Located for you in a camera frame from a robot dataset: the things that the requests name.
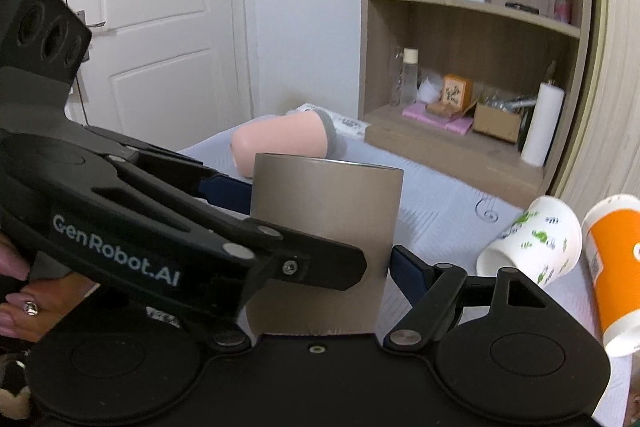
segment transparent bottle with beige cap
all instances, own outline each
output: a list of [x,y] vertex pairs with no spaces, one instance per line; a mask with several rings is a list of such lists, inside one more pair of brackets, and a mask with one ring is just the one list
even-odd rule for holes
[[418,50],[405,48],[402,54],[402,105],[412,105],[418,99]]

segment wooden cabinet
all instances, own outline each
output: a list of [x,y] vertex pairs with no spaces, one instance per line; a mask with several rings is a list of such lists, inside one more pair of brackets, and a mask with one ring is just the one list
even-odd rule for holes
[[[555,0],[363,0],[360,113],[382,141],[402,134],[404,154],[506,201],[524,205],[552,183],[580,94],[590,38],[591,0],[571,0],[572,23],[551,18]],[[507,8],[517,2],[539,15]],[[478,134],[457,136],[406,121],[388,106],[397,48],[420,52],[420,66],[479,84],[537,94],[546,68],[566,91],[561,120],[543,168],[524,164],[508,143]]]

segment white wall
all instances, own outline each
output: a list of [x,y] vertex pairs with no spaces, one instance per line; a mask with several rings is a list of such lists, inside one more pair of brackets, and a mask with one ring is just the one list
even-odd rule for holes
[[357,116],[361,0],[245,0],[256,116],[313,102]]

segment shelf board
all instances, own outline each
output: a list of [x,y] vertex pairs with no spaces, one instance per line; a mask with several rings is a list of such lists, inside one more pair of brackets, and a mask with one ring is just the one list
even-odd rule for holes
[[469,131],[465,136],[402,116],[385,105],[365,115],[367,143],[457,178],[526,208],[540,192],[544,169],[520,159],[514,145]]
[[514,10],[507,8],[506,6],[497,6],[491,3],[473,2],[465,0],[387,0],[387,1],[404,1],[404,2],[418,2],[423,4],[435,4],[437,6],[449,6],[452,8],[460,8],[465,10],[473,10],[477,12],[489,13],[507,19],[514,19],[517,21],[526,22],[536,26],[541,26],[547,30],[551,30],[562,35],[567,35],[574,39],[580,39],[580,28],[571,24],[564,24],[549,17],[543,17],[542,15],[534,15],[533,13],[527,13],[520,10]]

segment pink tumbler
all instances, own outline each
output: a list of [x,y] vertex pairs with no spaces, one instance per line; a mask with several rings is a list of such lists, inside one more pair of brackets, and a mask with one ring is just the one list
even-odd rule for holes
[[336,140],[331,117],[316,109],[243,125],[231,137],[231,153],[238,172],[252,178],[256,154],[327,158]]

